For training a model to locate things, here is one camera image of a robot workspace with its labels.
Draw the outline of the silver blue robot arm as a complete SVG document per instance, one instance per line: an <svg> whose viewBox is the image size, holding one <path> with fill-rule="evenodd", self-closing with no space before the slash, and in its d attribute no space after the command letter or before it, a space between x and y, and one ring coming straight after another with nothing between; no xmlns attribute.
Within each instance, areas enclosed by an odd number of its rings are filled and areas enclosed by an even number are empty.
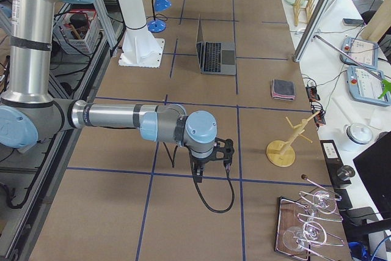
<svg viewBox="0 0 391 261"><path fill-rule="evenodd" d="M217 123L212 114L188 114L181 105L100 105L55 99L48 93L54 5L94 0L12 0L9 86L1 94L1 144L22 148L65 130L130 128L149 141L186 147L192 176L216 160Z"/></svg>

